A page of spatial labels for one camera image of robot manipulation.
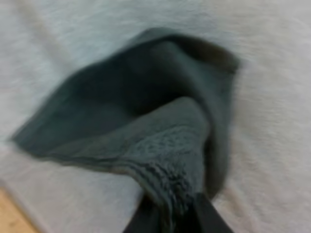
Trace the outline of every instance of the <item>black fabric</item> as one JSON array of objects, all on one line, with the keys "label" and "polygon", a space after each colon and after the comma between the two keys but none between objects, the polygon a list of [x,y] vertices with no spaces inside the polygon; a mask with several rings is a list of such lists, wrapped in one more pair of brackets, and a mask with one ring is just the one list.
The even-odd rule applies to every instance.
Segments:
[{"label": "black fabric", "polygon": [[132,176],[171,233],[196,193],[224,182],[237,68],[219,46],[147,30],[69,77],[13,140],[36,158]]},{"label": "black fabric", "polygon": [[[160,233],[160,211],[145,196],[123,233]],[[204,194],[196,194],[185,215],[176,223],[176,233],[233,233]]]}]

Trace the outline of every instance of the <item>white rug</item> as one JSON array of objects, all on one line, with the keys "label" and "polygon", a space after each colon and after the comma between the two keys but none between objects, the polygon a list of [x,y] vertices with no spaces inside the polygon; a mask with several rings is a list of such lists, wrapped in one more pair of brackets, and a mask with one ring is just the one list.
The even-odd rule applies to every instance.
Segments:
[{"label": "white rug", "polygon": [[7,141],[68,74],[143,29],[217,42],[243,62],[231,172],[215,200],[237,233],[311,232],[309,0],[0,0],[0,178],[47,233],[121,233],[141,189]]}]

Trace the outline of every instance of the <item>floor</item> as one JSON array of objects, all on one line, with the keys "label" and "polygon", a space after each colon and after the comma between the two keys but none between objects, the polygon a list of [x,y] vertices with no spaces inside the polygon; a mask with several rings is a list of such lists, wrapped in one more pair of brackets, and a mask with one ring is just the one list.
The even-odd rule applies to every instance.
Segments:
[{"label": "floor", "polygon": [[39,233],[3,188],[0,189],[0,232]]}]

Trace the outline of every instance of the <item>textured fabric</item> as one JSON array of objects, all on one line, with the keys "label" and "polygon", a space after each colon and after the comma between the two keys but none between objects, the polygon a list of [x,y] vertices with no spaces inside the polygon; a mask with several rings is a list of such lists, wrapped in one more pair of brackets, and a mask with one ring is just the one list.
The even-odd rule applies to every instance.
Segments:
[{"label": "textured fabric", "polygon": [[45,232],[120,233],[141,189],[127,176],[39,162],[7,139],[68,73],[157,26],[242,59],[218,212],[237,233],[311,232],[310,1],[1,0],[0,19],[0,177]]},{"label": "textured fabric", "polygon": [[214,44],[150,29],[69,77],[13,140],[40,159],[132,176],[175,232],[195,193],[212,198],[224,182],[237,68]]}]

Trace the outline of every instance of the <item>gray towel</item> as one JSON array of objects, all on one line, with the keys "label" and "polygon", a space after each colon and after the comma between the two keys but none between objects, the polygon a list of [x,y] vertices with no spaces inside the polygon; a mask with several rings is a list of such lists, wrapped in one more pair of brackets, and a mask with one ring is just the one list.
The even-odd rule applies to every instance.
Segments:
[{"label": "gray towel", "polygon": [[212,198],[228,161],[237,59],[169,29],[151,29],[73,74],[13,137],[31,155],[132,176],[176,228],[196,193]]}]

